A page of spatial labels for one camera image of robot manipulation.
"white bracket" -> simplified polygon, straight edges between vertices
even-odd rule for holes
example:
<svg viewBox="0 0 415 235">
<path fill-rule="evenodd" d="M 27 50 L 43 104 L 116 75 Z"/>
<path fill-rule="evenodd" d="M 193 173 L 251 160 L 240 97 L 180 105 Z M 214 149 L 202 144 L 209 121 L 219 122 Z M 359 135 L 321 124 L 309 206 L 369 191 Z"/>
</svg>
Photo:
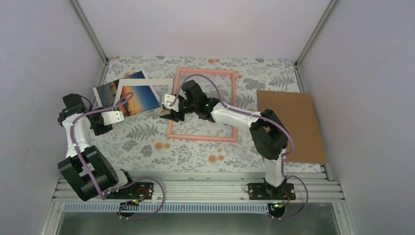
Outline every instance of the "white bracket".
<svg viewBox="0 0 415 235">
<path fill-rule="evenodd" d="M 172 110 L 178 112 L 179 111 L 179 101 L 178 100 L 176 101 L 176 103 L 174 103 L 173 106 L 170 106 L 173 103 L 175 98 L 176 97 L 174 95 L 164 94 L 164 96 L 161 98 L 161 104 L 164 105 L 165 109 L 172 109 Z"/>
<path fill-rule="evenodd" d="M 124 115 L 121 111 L 102 112 L 101 116 L 104 118 L 104 126 L 124 121 Z"/>
</svg>

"metal frame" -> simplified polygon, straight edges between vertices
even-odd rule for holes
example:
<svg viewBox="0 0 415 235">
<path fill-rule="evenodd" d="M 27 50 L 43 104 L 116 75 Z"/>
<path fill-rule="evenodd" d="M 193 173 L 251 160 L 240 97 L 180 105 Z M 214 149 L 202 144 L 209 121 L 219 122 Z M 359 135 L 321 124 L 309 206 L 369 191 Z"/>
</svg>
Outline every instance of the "metal frame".
<svg viewBox="0 0 415 235">
<path fill-rule="evenodd" d="M 84 14 L 84 11 L 82 10 L 81 6 L 78 3 L 78 0 L 68 0 L 71 6 L 73 7 L 76 15 L 78 16 L 78 19 L 81 21 L 83 28 L 85 29 L 88 37 L 90 38 L 96 52 L 101 57 L 102 62 L 107 65 L 108 64 L 108 57 L 105 55 L 104 50 L 101 47 L 101 44 L 99 44 L 99 41 L 95 35 L 95 33 L 92 30 L 92 27 L 90 23 L 87 20 L 87 17 Z"/>
<path fill-rule="evenodd" d="M 265 173 L 168 173 L 168 172 L 135 172 L 133 178 L 141 176 L 160 179 L 165 187 L 166 202 L 196 202 L 196 203 L 252 203 L 244 191 L 248 183 L 263 183 Z M 344 196 L 339 182 L 327 181 L 325 173 L 296 173 L 307 185 L 309 202 L 343 202 Z M 305 190 L 295 179 L 288 180 L 294 184 L 297 199 L 292 203 L 305 201 Z M 77 202 L 81 201 L 65 180 L 59 180 L 52 201 Z M 101 201 L 93 198 L 90 202 Z M 108 200 L 123 202 L 125 200 Z M 151 202 L 161 202 L 162 193 L 158 185 L 154 186 Z M 275 200 L 263 201 L 274 203 Z"/>
<path fill-rule="evenodd" d="M 275 201 L 250 201 L 244 191 L 247 183 L 263 182 L 265 173 L 195 173 L 195 172 L 131 172 L 133 178 L 155 177 L 166 190 L 166 209 L 163 213 L 265 213 L 267 203 Z M 309 191 L 309 202 L 333 204 L 341 235 L 354 235 L 350 214 L 339 182 L 328 181 L 325 173 L 295 173 L 304 180 Z M 296 180 L 289 180 L 296 188 L 297 199 L 291 203 L 303 203 L 305 191 Z M 155 185 L 153 199 L 140 204 L 140 208 L 123 212 L 151 212 L 160 205 L 162 193 Z M 65 180 L 59 180 L 49 206 L 42 235 L 56 234 L 62 212 L 112 212 L 125 200 L 102 201 L 93 198 L 81 201 Z"/>
<path fill-rule="evenodd" d="M 333 209 L 340 235 L 356 235 L 346 203 L 333 202 Z"/>
<path fill-rule="evenodd" d="M 308 50 L 310 49 L 311 45 L 313 44 L 313 42 L 315 41 L 315 39 L 317 38 L 318 34 L 320 33 L 322 27 L 324 26 L 324 24 L 327 22 L 328 17 L 330 16 L 330 13 L 333 12 L 334 7 L 336 6 L 336 3 L 338 2 L 338 0 L 331 0 L 327 6 L 327 8 L 325 9 L 322 17 L 320 18 L 319 22 L 317 23 L 316 28 L 314 29 L 313 33 L 311 34 L 310 38 L 308 39 L 307 43 L 305 44 L 304 48 L 302 49 L 302 52 L 300 54 L 300 56 L 298 57 L 297 61 L 296 61 L 296 66 L 300 66 L 300 64 L 302 63 L 305 55 L 307 54 Z"/>
<path fill-rule="evenodd" d="M 64 202 L 51 202 L 40 230 L 40 235 L 55 235 L 61 222 Z"/>
</svg>

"white wall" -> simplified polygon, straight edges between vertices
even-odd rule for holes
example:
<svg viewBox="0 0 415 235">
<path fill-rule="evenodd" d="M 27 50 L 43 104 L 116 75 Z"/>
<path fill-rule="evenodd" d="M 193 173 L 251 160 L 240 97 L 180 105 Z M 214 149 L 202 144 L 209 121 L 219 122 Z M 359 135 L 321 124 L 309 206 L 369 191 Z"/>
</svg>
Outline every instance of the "white wall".
<svg viewBox="0 0 415 235">
<path fill-rule="evenodd" d="M 296 60 L 329 0 L 78 0 L 107 56 Z"/>
<path fill-rule="evenodd" d="M 361 235 L 415 234 L 414 9 L 341 0 L 300 66 Z"/>
<path fill-rule="evenodd" d="M 0 2 L 0 228 L 37 234 L 66 153 L 62 96 L 92 97 L 102 63 L 68 1 Z"/>
</svg>

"metal corner post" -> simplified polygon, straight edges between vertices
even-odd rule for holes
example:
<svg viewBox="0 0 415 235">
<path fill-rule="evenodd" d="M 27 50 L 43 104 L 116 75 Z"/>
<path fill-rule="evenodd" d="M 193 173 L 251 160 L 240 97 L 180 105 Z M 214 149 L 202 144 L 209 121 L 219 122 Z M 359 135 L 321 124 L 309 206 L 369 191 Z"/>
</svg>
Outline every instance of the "metal corner post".
<svg viewBox="0 0 415 235">
<path fill-rule="evenodd" d="M 319 22 L 317 23 L 316 28 L 314 29 L 313 33 L 311 34 L 310 38 L 308 39 L 307 43 L 305 44 L 304 48 L 302 49 L 302 52 L 300 56 L 298 57 L 296 61 L 296 66 L 300 66 L 302 61 L 304 60 L 305 55 L 307 54 L 308 50 L 311 48 L 311 45 L 317 38 L 318 34 L 320 33 L 321 29 L 323 28 L 324 24 L 327 22 L 327 18 L 330 16 L 331 12 L 333 12 L 334 7 L 336 6 L 336 3 L 338 3 L 338 0 L 331 0 L 325 9 L 322 17 L 320 18 Z"/>
<path fill-rule="evenodd" d="M 82 10 L 81 6 L 78 3 L 78 0 L 68 0 L 69 3 L 72 5 L 76 15 L 78 16 L 78 19 L 81 21 L 82 26 L 84 27 L 86 33 L 88 34 L 88 37 L 90 38 L 93 46 L 96 49 L 96 52 L 101 57 L 102 62 L 107 65 L 108 63 L 108 57 L 105 55 L 104 50 L 101 47 L 101 44 L 99 44 L 99 41 L 95 35 L 95 33 L 92 30 L 91 25 L 89 24 L 87 17 L 84 14 L 84 11 Z"/>
</svg>

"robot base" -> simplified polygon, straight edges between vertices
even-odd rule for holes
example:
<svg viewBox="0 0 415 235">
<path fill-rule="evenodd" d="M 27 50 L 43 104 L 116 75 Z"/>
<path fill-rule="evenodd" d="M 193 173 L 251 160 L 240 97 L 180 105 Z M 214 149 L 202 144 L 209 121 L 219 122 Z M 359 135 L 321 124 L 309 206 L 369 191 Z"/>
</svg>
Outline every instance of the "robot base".
<svg viewBox="0 0 415 235">
<path fill-rule="evenodd" d="M 287 192 L 290 196 L 290 200 L 296 199 L 296 193 L 294 191 L 294 185 L 290 183 L 281 184 L 278 187 L 279 193 L 275 197 L 271 197 L 266 191 L 264 183 L 249 183 L 248 192 L 249 200 L 260 201 L 260 200 L 287 200 L 287 196 L 284 192 Z"/>
<path fill-rule="evenodd" d="M 151 200 L 153 198 L 153 188 L 154 183 L 136 182 L 128 188 L 121 189 L 118 192 L 108 194 L 107 199 L 133 200 L 143 197 L 143 193 L 146 192 L 147 195 L 145 197 L 145 200 Z"/>
</svg>

